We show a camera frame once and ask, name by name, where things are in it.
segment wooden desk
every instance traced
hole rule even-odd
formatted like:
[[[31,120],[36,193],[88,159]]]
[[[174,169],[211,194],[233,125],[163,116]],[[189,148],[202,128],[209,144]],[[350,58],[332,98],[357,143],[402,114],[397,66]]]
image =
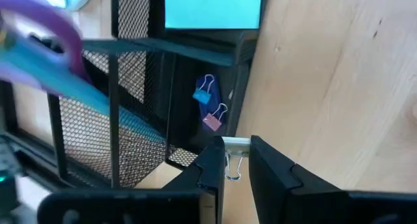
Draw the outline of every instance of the wooden desk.
[[[269,0],[238,134],[341,188],[417,192],[415,2]],[[72,15],[84,37],[110,36],[109,4]],[[18,87],[16,100],[20,124],[50,141],[44,94]],[[225,184],[225,223],[257,222],[247,167]],[[143,186],[177,173],[158,168]]]

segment pink binder clip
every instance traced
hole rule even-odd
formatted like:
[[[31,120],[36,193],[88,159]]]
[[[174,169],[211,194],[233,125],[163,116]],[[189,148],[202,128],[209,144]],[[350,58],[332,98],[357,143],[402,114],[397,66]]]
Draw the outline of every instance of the pink binder clip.
[[[220,111],[221,106],[225,107],[225,110],[222,111],[222,113],[220,114],[219,119],[217,119],[214,115]],[[215,112],[212,113],[207,113],[207,116],[203,119],[203,122],[209,126],[213,131],[217,131],[218,128],[222,125],[222,123],[220,122],[220,120],[222,119],[223,114],[227,112],[227,106],[223,103],[219,104],[219,107],[217,108],[217,110]]]

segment blue binder clip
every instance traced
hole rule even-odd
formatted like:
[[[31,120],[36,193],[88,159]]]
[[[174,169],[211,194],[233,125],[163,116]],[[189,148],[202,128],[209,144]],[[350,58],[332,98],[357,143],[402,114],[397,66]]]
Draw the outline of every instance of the blue binder clip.
[[[208,84],[207,91],[204,91],[203,87],[207,83],[207,77],[211,77],[212,81]],[[200,86],[200,88],[195,89],[195,92],[193,94],[193,98],[195,98],[196,100],[198,100],[198,102],[200,102],[202,104],[208,104],[208,102],[210,101],[210,98],[211,98],[210,88],[211,88],[211,85],[213,83],[214,83],[214,76],[211,75],[211,74],[206,74],[206,76],[204,76],[204,83]]]

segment black mesh organizer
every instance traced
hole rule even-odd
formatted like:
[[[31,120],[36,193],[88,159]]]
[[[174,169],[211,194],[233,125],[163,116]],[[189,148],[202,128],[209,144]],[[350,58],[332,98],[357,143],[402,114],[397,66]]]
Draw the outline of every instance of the black mesh organizer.
[[[112,0],[116,39],[85,40],[83,47],[87,72],[109,97],[110,114],[48,95],[54,147],[18,128],[12,85],[0,82],[6,135],[29,155],[29,167],[41,161],[58,184],[131,188],[164,161],[186,168],[213,135],[235,135],[258,31],[165,31],[163,2]],[[201,129],[192,98],[205,74],[218,77],[229,108],[217,132]]]
[[[165,161],[184,169],[213,135],[234,136],[255,53],[258,30],[165,30],[164,0],[113,0],[112,34],[135,44],[175,54]],[[263,0],[261,12],[265,11]],[[148,18],[148,38],[143,19]],[[217,132],[202,129],[195,81],[205,74],[219,79],[227,124]]]

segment paper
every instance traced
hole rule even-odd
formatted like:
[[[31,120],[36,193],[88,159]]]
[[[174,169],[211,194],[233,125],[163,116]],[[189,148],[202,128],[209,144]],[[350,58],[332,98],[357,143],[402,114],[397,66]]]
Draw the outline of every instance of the paper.
[[[258,29],[262,0],[165,0],[165,27]]]

